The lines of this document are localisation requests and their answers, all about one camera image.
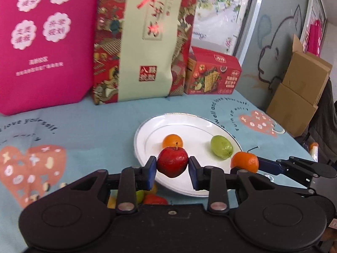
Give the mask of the large green guava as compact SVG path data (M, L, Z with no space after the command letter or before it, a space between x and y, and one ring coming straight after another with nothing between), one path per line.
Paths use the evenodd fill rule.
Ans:
M143 190L138 190L136 192L136 202L137 204L141 204L144 200L144 191Z

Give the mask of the red pomegranate-like fruit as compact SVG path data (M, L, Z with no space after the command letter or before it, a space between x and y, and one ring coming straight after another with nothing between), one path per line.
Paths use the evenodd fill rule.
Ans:
M155 194L147 194L144 196L143 202L144 205L168 205L168 201Z

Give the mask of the orange tangerine with stem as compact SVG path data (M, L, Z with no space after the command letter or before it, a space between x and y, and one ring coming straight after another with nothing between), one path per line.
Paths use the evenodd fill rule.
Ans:
M230 163L231 168L241 168L249 172L257 173L259 170L259 160L255 154L240 151L233 155Z

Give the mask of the red apple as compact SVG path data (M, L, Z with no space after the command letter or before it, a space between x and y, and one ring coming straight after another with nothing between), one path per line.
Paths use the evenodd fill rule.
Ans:
M156 162L156 169L169 178L180 176L187 168L189 156L178 144L161 150Z

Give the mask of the light green plum fruit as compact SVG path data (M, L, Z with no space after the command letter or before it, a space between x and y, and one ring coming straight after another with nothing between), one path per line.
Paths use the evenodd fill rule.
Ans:
M219 158L227 159L233 154L233 145L221 135L215 135L210 142L212 152Z

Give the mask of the white oval plate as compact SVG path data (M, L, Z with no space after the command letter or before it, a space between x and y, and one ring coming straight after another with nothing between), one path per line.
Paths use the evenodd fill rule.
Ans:
M230 172L231 158L221 159L212 152L212 137L221 135L228 139L234 154L242 150L227 130L208 119L186 113L167 113L152 117L138 127L134 136L134 152L139 163L144 166L150 156L158 156L164 138L171 134L181 137L183 148L202 167L219 167L227 174Z

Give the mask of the lower cardboard box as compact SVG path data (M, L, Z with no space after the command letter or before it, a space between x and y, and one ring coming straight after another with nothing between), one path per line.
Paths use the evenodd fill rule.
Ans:
M266 110L293 137L301 136L316 113L312 105L300 95L280 83Z

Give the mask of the cardboard box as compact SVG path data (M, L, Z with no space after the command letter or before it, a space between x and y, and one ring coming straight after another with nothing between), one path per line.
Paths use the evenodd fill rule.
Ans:
M312 105L300 95L280 83L266 110L293 137L301 136L316 113Z
M292 57L282 84L316 106L329 79L332 64L303 51L297 35L293 37Z

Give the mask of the orange tangerine on plate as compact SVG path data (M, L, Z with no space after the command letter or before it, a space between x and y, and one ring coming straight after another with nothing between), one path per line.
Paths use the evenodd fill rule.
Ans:
M183 147L183 140L179 135L170 134L162 142L162 148L166 147Z

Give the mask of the upper cardboard box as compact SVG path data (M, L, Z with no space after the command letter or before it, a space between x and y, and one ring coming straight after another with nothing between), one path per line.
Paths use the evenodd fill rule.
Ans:
M303 51L297 35L293 37L292 57L282 84L316 106L329 79L332 64Z

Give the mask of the light blue printed tablecloth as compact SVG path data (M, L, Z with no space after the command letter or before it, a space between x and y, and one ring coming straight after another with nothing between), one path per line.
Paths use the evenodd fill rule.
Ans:
M197 115L222 126L243 151L270 160L310 154L271 118L269 133L245 124L259 109L238 92L184 95L95 105L79 103L1 117L1 251L22 252L18 229L24 207L100 168L119 173L138 165L134 135L165 113Z

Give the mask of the red cracker box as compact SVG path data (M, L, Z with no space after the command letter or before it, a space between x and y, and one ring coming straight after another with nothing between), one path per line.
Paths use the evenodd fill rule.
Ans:
M236 57L192 47L186 68L186 94L232 94L242 68Z

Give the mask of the red patterned gift bag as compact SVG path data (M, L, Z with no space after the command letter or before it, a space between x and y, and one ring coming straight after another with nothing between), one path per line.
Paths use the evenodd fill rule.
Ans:
M180 96L197 0L99 0L95 104Z

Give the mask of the white framed window door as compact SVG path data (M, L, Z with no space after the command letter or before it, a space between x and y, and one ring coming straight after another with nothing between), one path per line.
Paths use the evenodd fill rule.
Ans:
M197 0L191 47L234 55L253 0Z

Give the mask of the magenta fabric bag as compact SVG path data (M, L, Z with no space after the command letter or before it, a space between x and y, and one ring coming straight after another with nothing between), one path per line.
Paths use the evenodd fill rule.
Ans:
M79 102L93 83L98 0L1 0L1 114Z

